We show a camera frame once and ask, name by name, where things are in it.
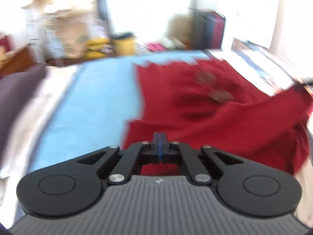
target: wooden furniture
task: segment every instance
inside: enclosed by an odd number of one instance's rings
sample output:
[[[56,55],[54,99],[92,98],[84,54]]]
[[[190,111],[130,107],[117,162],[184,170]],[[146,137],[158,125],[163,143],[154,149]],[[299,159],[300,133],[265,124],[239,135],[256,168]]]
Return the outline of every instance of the wooden furniture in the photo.
[[[15,72],[22,72],[35,62],[29,50],[29,45],[7,53],[7,60],[0,62],[0,78]]]

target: silver screw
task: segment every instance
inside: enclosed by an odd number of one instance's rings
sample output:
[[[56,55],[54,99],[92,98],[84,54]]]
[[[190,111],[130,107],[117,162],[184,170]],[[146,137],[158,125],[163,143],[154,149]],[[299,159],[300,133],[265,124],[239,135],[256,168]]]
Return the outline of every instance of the silver screw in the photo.
[[[112,174],[109,177],[109,180],[112,182],[121,182],[125,179],[125,177],[122,174]]]
[[[198,174],[195,176],[195,180],[198,182],[208,182],[211,177],[207,174]]]

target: yellow object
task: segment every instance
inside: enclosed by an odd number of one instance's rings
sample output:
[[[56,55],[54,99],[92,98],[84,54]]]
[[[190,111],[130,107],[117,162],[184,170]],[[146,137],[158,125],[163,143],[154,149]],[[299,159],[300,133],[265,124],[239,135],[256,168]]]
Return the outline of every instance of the yellow object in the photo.
[[[133,55],[135,53],[135,37],[114,40],[115,52],[118,56]]]
[[[105,46],[110,44],[110,40],[104,38],[96,38],[87,41],[87,51],[85,58],[96,59],[106,57],[107,54],[104,52]]]

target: yellow container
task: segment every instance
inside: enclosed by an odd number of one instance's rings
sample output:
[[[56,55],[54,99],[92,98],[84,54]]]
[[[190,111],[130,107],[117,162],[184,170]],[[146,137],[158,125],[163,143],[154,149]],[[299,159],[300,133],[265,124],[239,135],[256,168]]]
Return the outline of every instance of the yellow container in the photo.
[[[135,53],[135,37],[131,36],[122,40],[114,40],[115,52],[118,56],[128,56]]]

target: black object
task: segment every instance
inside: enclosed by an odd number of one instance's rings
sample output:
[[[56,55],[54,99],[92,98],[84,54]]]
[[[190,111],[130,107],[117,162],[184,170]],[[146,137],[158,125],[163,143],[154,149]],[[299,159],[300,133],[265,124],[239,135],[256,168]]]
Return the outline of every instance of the black object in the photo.
[[[220,49],[224,36],[225,17],[218,12],[195,10],[193,49]]]
[[[142,165],[177,164],[181,174],[140,176]],[[12,234],[306,234],[293,212],[291,175],[223,152],[168,142],[109,146],[26,175],[17,187],[27,213]]]

